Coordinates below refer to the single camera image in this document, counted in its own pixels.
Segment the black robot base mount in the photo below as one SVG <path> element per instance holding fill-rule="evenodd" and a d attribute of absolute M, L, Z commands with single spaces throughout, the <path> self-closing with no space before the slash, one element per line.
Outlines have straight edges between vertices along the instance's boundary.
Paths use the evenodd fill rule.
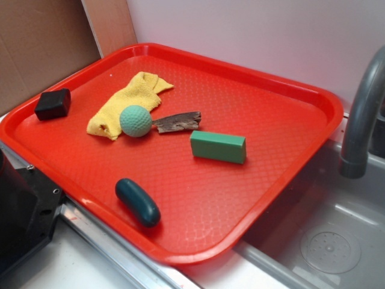
<path fill-rule="evenodd" d="M 16 169 L 1 152 L 2 278 L 51 242 L 63 198 L 39 169 Z"/>

